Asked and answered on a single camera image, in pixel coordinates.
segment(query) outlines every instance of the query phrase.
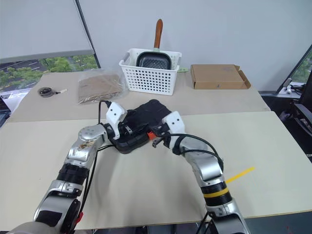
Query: window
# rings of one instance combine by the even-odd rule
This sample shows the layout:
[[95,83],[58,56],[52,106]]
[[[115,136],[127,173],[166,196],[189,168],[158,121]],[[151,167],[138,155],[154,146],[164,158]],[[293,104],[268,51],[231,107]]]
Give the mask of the window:
[[98,68],[93,55],[33,59],[0,64],[0,94],[30,89],[47,72],[75,72]]
[[302,60],[297,70],[292,74],[291,76],[292,81],[307,83],[311,70],[312,70],[312,50],[308,52],[307,56]]

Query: yellow stripe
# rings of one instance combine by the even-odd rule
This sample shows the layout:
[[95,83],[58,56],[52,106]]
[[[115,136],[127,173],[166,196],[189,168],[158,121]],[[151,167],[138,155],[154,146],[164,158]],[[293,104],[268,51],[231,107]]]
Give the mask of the yellow stripe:
[[226,183],[231,183],[232,181],[234,181],[234,180],[240,178],[241,176],[244,176],[245,174],[247,174],[247,173],[253,171],[254,169],[255,169],[254,167],[251,167],[251,168],[249,168],[249,169],[246,169],[246,170],[242,171],[241,173],[239,173],[239,174],[233,176],[232,178],[226,180],[225,182],[226,182]]
[[221,196],[223,194],[226,194],[228,191],[229,191],[229,189],[225,188],[219,192],[215,192],[215,193],[211,193],[211,194],[204,194],[204,197],[211,198],[211,197]]

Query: beige table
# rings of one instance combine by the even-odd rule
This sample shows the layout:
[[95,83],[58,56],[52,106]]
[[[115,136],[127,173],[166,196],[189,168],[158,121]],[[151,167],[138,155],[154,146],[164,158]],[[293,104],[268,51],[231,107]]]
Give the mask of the beige table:
[[[79,105],[78,81],[81,72],[49,73],[22,100],[18,109],[8,119],[9,122],[94,119],[98,115],[98,105]],[[42,98],[37,94],[40,87],[67,92]],[[181,115],[216,114],[232,112],[269,111],[259,93],[253,87],[247,90],[194,90],[190,73],[179,73],[172,96],[129,92],[116,101],[125,109],[134,109],[151,99],[158,99],[169,110],[177,110]]]
[[[224,158],[225,178],[245,217],[312,209],[312,164],[273,112],[183,116],[186,131],[205,138]],[[92,120],[9,122],[0,129],[0,229],[30,221],[51,180]],[[99,154],[78,229],[191,222],[204,199],[190,165],[159,145],[131,154]]]

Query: orange handle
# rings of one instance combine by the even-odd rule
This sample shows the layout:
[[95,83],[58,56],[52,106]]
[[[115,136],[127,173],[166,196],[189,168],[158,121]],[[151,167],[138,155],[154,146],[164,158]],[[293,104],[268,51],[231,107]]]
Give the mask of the orange handle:
[[156,33],[155,33],[155,42],[154,42],[154,48],[158,48],[160,46],[160,38],[161,38],[161,32],[162,32],[162,20],[159,19],[156,24]]

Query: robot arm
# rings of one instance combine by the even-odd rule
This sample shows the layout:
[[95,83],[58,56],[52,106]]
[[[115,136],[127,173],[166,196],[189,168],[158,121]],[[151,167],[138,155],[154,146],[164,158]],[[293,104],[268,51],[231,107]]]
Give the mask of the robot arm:
[[106,124],[81,129],[70,148],[56,180],[38,205],[33,222],[24,223],[9,234],[69,234],[77,224],[83,183],[89,175],[98,149],[108,139],[119,138],[118,124],[126,111],[112,102],[106,114]]
[[249,234],[246,222],[225,183],[221,169],[223,163],[220,165],[208,145],[187,136],[170,136],[185,134],[184,123],[178,112],[167,115],[157,129],[160,137],[153,141],[153,146],[156,147],[163,140],[166,147],[172,149],[174,154],[183,155],[191,165],[205,198],[207,212],[212,218],[212,233]]

